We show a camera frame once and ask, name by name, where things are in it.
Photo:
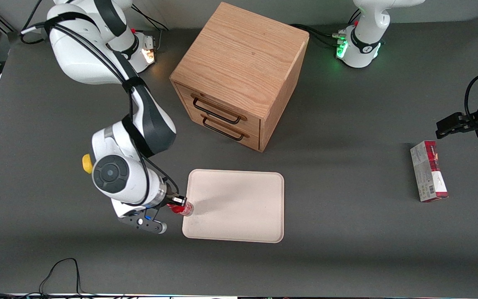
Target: wall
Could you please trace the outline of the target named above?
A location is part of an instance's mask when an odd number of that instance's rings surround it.
[[[0,14],[16,28],[21,28],[37,0],[0,0]],[[285,23],[306,25],[347,22],[355,11],[350,0],[227,0],[230,4]],[[134,0],[138,7],[170,28],[201,28],[217,8],[220,0]],[[52,0],[44,0],[34,22],[45,20]],[[478,17],[478,0],[427,0],[410,8],[390,11],[399,23],[462,21]],[[148,29],[134,11],[127,12],[131,27]]]

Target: red and white box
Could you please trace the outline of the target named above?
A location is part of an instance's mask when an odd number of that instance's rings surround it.
[[[429,203],[449,197],[446,184],[438,167],[436,141],[423,141],[410,149],[419,201]]]

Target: red object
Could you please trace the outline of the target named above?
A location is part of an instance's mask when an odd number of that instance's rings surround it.
[[[185,206],[175,206],[174,204],[168,203],[167,206],[171,208],[171,211],[175,214],[180,214],[183,216],[189,216],[193,212],[193,204],[186,202]]]

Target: black cable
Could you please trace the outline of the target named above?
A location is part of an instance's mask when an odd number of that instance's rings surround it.
[[[145,161],[147,161],[149,164],[152,165],[152,167],[154,167],[156,170],[158,170],[161,174],[163,174],[163,176],[165,176],[167,178],[168,181],[171,182],[171,184],[173,184],[174,188],[175,188],[175,193],[177,194],[180,194],[180,189],[178,188],[178,185],[176,185],[176,182],[174,182],[174,180],[166,173],[164,172],[163,170],[161,170],[161,168],[158,167],[158,165],[154,164],[153,161],[150,161],[150,159],[148,159],[147,157],[144,157]]]
[[[466,112],[466,116],[468,117],[468,119],[471,121],[471,123],[473,123],[473,125],[475,125],[478,129],[478,123],[476,123],[476,121],[473,119],[473,116],[470,114],[470,108],[468,107],[468,101],[469,101],[469,97],[470,97],[470,91],[471,91],[471,88],[473,86],[473,84],[478,80],[478,76],[476,76],[475,78],[473,78],[470,82],[470,84],[468,84],[468,87],[466,89],[466,94],[464,95],[464,111]]]
[[[148,15],[145,15],[139,8],[138,6],[136,6],[135,4],[132,4],[132,9],[137,11],[140,15],[144,16],[148,21],[150,21],[152,23],[152,21],[160,24],[163,28],[165,28],[165,30],[169,30],[169,28],[167,28],[167,26],[163,25],[162,23],[156,21],[155,19],[152,19],[151,17],[149,17]]]
[[[359,8],[357,8],[357,10],[353,12],[351,17],[349,17],[348,25],[351,24],[351,21],[354,19],[354,17],[357,17],[359,15],[357,12],[360,12]]]
[[[148,22],[150,22],[150,23],[154,26],[154,28],[156,28],[156,30],[158,30],[158,31],[160,31],[160,32],[163,30],[163,29],[159,28],[156,24],[154,24],[154,22],[152,22],[152,19],[150,19],[150,18],[149,18],[148,16],[146,16],[143,12],[141,12],[141,11],[139,10],[139,8],[134,8],[134,7],[132,7],[132,9],[135,10],[136,12],[138,12],[140,15],[143,15],[143,16],[146,18],[146,20],[147,20]]]
[[[332,36],[330,34],[325,34],[324,32],[321,32],[313,27],[309,27],[307,25],[302,25],[302,24],[290,24],[290,26],[292,27],[295,27],[295,28],[298,28],[298,29],[301,29],[301,30],[304,30],[306,32],[309,32],[309,34],[315,38],[316,40],[318,40],[319,42],[322,42],[323,44],[325,45],[328,45],[328,46],[333,46],[333,47],[337,47],[336,44],[333,44],[333,43],[330,43],[330,42],[327,42],[326,40],[323,40],[321,37],[329,37],[331,38]]]
[[[41,2],[42,2],[42,0],[38,0],[38,2],[36,2],[36,5],[32,9],[32,12],[29,15],[29,18],[27,19],[27,22],[25,23],[25,25],[23,25],[23,29],[21,29],[21,31],[25,30],[29,26],[29,23],[31,22],[32,17],[34,16],[34,13],[36,13],[36,10],[38,9],[38,6],[40,6]],[[44,39],[42,38],[42,39],[39,39],[39,40],[35,40],[34,42],[27,42],[27,41],[25,41],[24,37],[25,37],[24,35],[20,34],[21,42],[23,42],[23,44],[27,44],[27,45],[34,45],[34,44],[38,44],[38,42],[43,42],[44,41]]]
[[[348,22],[348,25],[351,25],[351,23],[353,23],[353,21],[355,21],[360,15],[361,15],[361,11],[359,11],[359,13],[353,19],[350,19],[350,21]]]
[[[44,280],[42,280],[42,282],[40,283],[40,285],[38,286],[38,293],[42,294],[42,295],[47,295],[45,292],[44,292],[44,286],[45,286],[45,283],[49,280],[49,278],[51,277],[51,275],[53,274],[53,271],[55,270],[55,268],[57,267],[57,265],[61,262],[64,262],[64,261],[68,261],[68,260],[71,260],[75,263],[75,270],[76,270],[76,293],[79,294],[80,296],[84,296],[82,295],[81,293],[88,293],[86,291],[84,291],[81,287],[81,282],[80,282],[80,271],[78,270],[78,263],[76,261],[76,259],[74,259],[73,257],[68,257],[67,259],[63,259],[63,260],[59,260],[57,263],[55,263],[55,265],[53,265],[53,267],[51,267],[51,271],[49,271],[49,274],[46,276],[46,278],[44,278]]]
[[[93,54],[93,56],[95,56],[97,59],[99,59],[99,61],[102,62],[108,68],[108,70],[110,70],[114,74],[114,76],[116,76],[116,78],[120,81],[121,84],[125,82],[125,80],[123,79],[123,75],[117,69],[117,66],[115,66],[115,64],[108,57],[106,57],[106,55],[104,53],[102,53],[101,50],[99,50],[95,45],[93,45],[92,42],[85,39],[83,36],[74,32],[73,30],[71,30],[71,29],[69,29],[65,26],[62,26],[60,24],[55,24],[53,27],[56,28],[57,30],[65,33],[66,35],[68,35],[72,39],[74,39],[81,46],[83,46],[85,49],[87,49],[91,54]]]

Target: black metal handle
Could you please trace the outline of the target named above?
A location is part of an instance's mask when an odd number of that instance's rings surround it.
[[[222,121],[226,121],[227,123],[230,123],[232,125],[237,125],[237,123],[239,123],[239,121],[241,120],[241,117],[237,117],[236,120],[230,120],[230,119],[227,119],[226,117],[222,117],[220,116],[219,114],[216,114],[214,112],[211,112],[210,110],[206,109],[206,108],[202,108],[201,106],[198,106],[197,105],[197,102],[199,101],[199,98],[195,97],[195,100],[193,101],[193,106],[195,106],[195,108],[197,108],[198,110],[201,110],[201,111],[204,111],[205,113],[213,116],[213,117],[216,117]]]
[[[230,138],[231,140],[235,140],[235,141],[241,141],[243,140],[243,137],[244,137],[244,134],[241,134],[241,136],[239,137],[233,137],[232,135],[230,134],[227,134],[219,129],[217,129],[216,127],[211,127],[210,125],[208,125],[207,123],[205,123],[205,121],[207,121],[207,118],[204,118],[203,121],[202,121],[202,124],[207,127],[208,129],[210,130],[213,130],[213,131],[216,131],[217,133],[219,134],[222,134],[224,136],[226,136],[227,138]]]

